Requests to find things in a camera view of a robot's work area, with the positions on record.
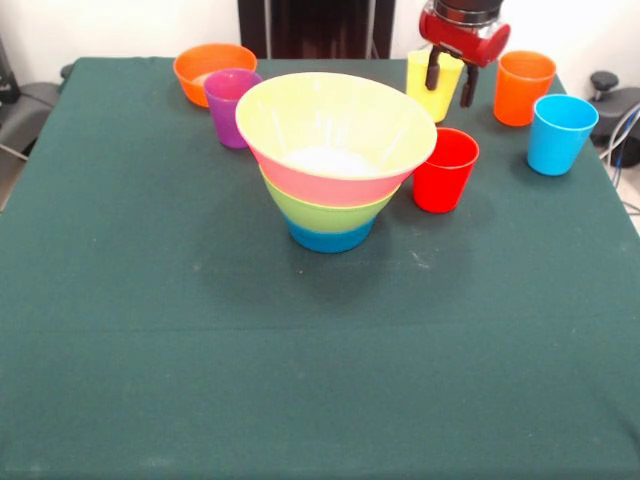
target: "cup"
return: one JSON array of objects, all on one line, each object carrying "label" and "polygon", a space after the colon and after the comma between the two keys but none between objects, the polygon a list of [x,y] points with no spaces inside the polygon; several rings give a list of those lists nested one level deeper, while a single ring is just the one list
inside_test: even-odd
[{"label": "cup", "polygon": [[549,91],[556,64],[536,52],[510,52],[498,63],[493,113],[510,127],[533,121],[533,104]]},{"label": "cup", "polygon": [[468,134],[455,128],[438,128],[438,142],[429,159],[413,175],[413,199],[423,210],[454,210],[469,181],[480,147]]},{"label": "cup", "polygon": [[220,70],[204,81],[204,92],[209,104],[213,126],[221,144],[229,148],[246,148],[247,142],[236,125],[236,105],[251,87],[262,81],[251,70],[230,68]]},{"label": "cup", "polygon": [[430,53],[431,49],[409,52],[406,92],[429,112],[434,122],[438,123],[447,116],[464,62],[444,52],[441,53],[438,57],[440,66],[438,87],[431,91],[425,86]]},{"label": "cup", "polygon": [[598,111],[581,98],[547,95],[536,102],[534,112],[529,166],[542,175],[564,175],[598,123]]}]

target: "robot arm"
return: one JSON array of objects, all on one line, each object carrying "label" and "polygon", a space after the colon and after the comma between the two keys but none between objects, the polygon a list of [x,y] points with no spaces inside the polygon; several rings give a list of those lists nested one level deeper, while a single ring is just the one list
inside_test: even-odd
[{"label": "robot arm", "polygon": [[425,85],[438,86],[438,56],[446,52],[467,66],[460,105],[469,107],[478,80],[478,69],[494,62],[509,39],[511,28],[501,23],[503,0],[429,0],[420,16],[420,34],[433,44]]}]

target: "bowl rim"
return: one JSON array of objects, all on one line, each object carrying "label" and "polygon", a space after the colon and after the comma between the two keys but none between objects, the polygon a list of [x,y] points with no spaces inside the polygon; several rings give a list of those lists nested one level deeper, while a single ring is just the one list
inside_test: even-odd
[{"label": "bowl rim", "polygon": [[262,175],[262,178],[268,184],[267,190],[268,190],[268,187],[271,187],[276,192],[280,193],[281,195],[283,195],[284,197],[288,198],[289,200],[293,200],[294,202],[298,202],[298,203],[301,203],[301,204],[303,204],[305,206],[309,206],[309,207],[312,207],[312,208],[320,208],[322,210],[333,210],[333,211],[338,211],[338,212],[350,212],[350,211],[354,211],[354,210],[360,210],[360,209],[363,209],[363,208],[373,207],[375,205],[379,205],[380,203],[389,201],[391,199],[391,197],[393,197],[395,195],[395,193],[402,186],[402,183],[398,184],[398,186],[396,188],[394,188],[393,191],[391,191],[390,193],[388,193],[384,197],[379,198],[375,202],[363,203],[363,204],[360,204],[360,205],[349,205],[349,206],[344,206],[344,207],[343,206],[335,206],[335,205],[322,205],[320,203],[307,202],[306,200],[302,200],[301,198],[294,197],[293,195],[288,194],[287,192],[282,190],[282,188],[278,187],[277,185],[275,185],[271,181],[271,179],[267,176],[267,174],[264,173],[264,170],[262,170],[262,166],[261,165],[258,165],[258,168],[260,169],[260,174]]},{"label": "bowl rim", "polygon": [[[287,164],[285,162],[282,162],[279,159],[277,159],[276,156],[273,155],[273,152],[269,152],[269,151],[266,151],[266,150],[260,150],[260,149],[255,148],[255,145],[253,144],[253,142],[250,142],[247,139],[247,135],[245,134],[244,125],[242,125],[241,122],[238,122],[239,113],[244,108],[246,108],[246,107],[244,107],[244,105],[251,99],[251,97],[253,95],[256,95],[256,92],[259,92],[261,89],[268,87],[273,82],[279,81],[279,79],[282,79],[282,78],[285,78],[285,77],[306,77],[306,76],[309,76],[309,77],[314,77],[314,76],[320,76],[320,77],[343,77],[343,78],[348,78],[348,79],[351,79],[351,80],[355,80],[357,82],[375,84],[375,85],[377,85],[379,87],[382,87],[384,89],[391,90],[394,95],[397,95],[398,98],[402,99],[402,101],[407,103],[407,105],[411,105],[411,108],[415,109],[416,112],[418,112],[418,114],[421,115],[424,118],[426,128],[428,130],[430,130],[431,133],[433,134],[433,142],[431,142],[431,144],[428,145],[419,156],[418,155],[416,156],[416,158],[419,158],[419,160],[416,160],[415,162],[411,162],[410,164],[408,164],[408,166],[404,166],[404,167],[396,168],[396,169],[392,169],[392,170],[385,170],[381,174],[363,174],[363,175],[322,175],[322,174],[318,174],[317,172],[313,172],[313,171],[311,171],[309,169],[306,169],[306,168],[289,165],[289,164]],[[433,121],[433,118],[431,117],[429,112],[427,112],[415,99],[411,98],[409,95],[401,92],[400,90],[398,90],[398,89],[396,89],[394,87],[391,87],[391,86],[386,85],[386,84],[381,83],[381,82],[377,82],[375,80],[371,80],[371,79],[364,78],[364,77],[359,77],[357,75],[349,75],[349,74],[346,74],[346,73],[334,73],[334,72],[311,71],[311,72],[288,73],[288,74],[285,74],[285,75],[278,75],[276,77],[268,78],[268,79],[262,81],[258,85],[255,85],[254,87],[249,89],[242,96],[242,98],[238,101],[238,104],[236,106],[236,126],[238,127],[238,131],[240,132],[242,137],[245,139],[247,144],[251,146],[252,149],[255,149],[258,152],[260,152],[261,154],[267,156],[271,161],[277,163],[278,165],[280,165],[282,167],[285,167],[285,168],[287,168],[289,170],[294,170],[296,172],[303,173],[305,175],[309,175],[309,176],[312,176],[312,177],[315,177],[315,178],[325,178],[325,179],[333,179],[333,180],[346,180],[346,181],[381,180],[381,179],[395,177],[395,176],[399,176],[399,175],[403,175],[403,174],[412,172],[417,167],[422,165],[425,161],[427,161],[427,159],[431,156],[431,154],[435,150],[436,142],[438,140],[438,130],[436,128],[435,122]]]},{"label": "bowl rim", "polygon": [[204,91],[204,86],[199,85],[194,83],[193,79],[188,79],[187,77],[185,77],[184,75],[182,75],[179,71],[178,71],[178,60],[183,57],[184,55],[186,55],[187,53],[191,53],[193,50],[198,50],[200,48],[203,47],[235,47],[238,48],[239,50],[245,50],[247,52],[249,52],[251,54],[251,56],[253,57],[253,67],[250,69],[245,69],[245,70],[251,70],[252,72],[256,71],[256,68],[258,67],[258,58],[256,57],[256,54],[253,53],[251,50],[249,50],[247,47],[243,46],[243,45],[238,45],[237,43],[201,43],[200,45],[194,45],[193,47],[190,47],[186,50],[184,50],[183,52],[180,52],[178,55],[176,55],[176,58],[173,59],[173,73],[175,74],[176,77],[178,77],[178,80],[180,80],[181,82],[187,83],[189,85],[193,85],[194,87],[202,87],[203,91]]}]

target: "bowl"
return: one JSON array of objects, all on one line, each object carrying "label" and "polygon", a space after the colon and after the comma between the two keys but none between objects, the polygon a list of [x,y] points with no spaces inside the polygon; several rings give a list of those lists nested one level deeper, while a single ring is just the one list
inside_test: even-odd
[{"label": "bowl", "polygon": [[293,239],[303,247],[318,253],[340,253],[357,247],[366,240],[375,218],[346,232],[325,233],[307,230],[284,217]]},{"label": "bowl", "polygon": [[396,187],[391,193],[372,203],[334,207],[295,198],[276,187],[262,169],[260,172],[271,198],[286,219],[300,228],[316,233],[344,233],[370,223],[398,189]]},{"label": "bowl", "polygon": [[225,68],[255,71],[258,60],[253,52],[240,45],[210,43],[190,48],[173,62],[173,71],[189,100],[207,108],[204,81],[213,72]]},{"label": "bowl", "polygon": [[240,99],[236,123],[273,185],[325,206],[386,197],[437,137],[431,116],[404,93],[326,72],[265,80]]}]

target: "plastic cup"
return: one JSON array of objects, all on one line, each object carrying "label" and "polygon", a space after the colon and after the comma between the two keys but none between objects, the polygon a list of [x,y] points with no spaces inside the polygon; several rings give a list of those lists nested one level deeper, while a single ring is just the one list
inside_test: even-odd
[{"label": "plastic cup", "polygon": [[413,199],[423,210],[454,210],[464,192],[480,147],[468,134],[455,128],[438,128],[438,142],[429,159],[413,175]]},{"label": "plastic cup", "polygon": [[598,123],[598,111],[581,98],[547,95],[536,102],[534,112],[529,166],[542,175],[564,175]]},{"label": "plastic cup", "polygon": [[510,127],[533,121],[533,104],[549,91],[556,64],[536,52],[510,52],[498,63],[493,113]]},{"label": "plastic cup", "polygon": [[207,108],[203,84],[209,75],[225,68],[255,71],[257,65],[253,52],[241,45],[210,43],[181,53],[173,62],[173,71],[187,98]]},{"label": "plastic cup", "polygon": [[236,125],[236,106],[242,95],[261,81],[257,73],[241,68],[221,70],[205,80],[204,91],[213,126],[218,140],[226,147],[247,147]]},{"label": "plastic cup", "polygon": [[438,123],[447,116],[464,62],[441,53],[438,57],[438,65],[440,65],[438,88],[431,91],[424,83],[427,78],[430,53],[431,49],[409,52],[406,92],[429,112],[434,122]]}]

